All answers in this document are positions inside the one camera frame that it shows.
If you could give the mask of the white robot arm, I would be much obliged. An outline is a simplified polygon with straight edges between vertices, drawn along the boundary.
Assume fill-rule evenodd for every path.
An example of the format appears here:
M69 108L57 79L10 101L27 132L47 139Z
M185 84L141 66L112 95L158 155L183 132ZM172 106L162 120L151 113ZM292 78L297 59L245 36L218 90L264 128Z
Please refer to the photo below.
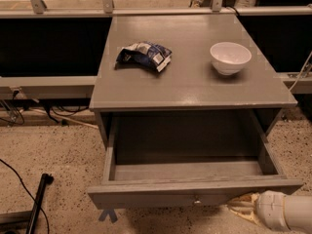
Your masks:
M227 202L234 215L272 231L312 234L312 197L268 190L248 193Z

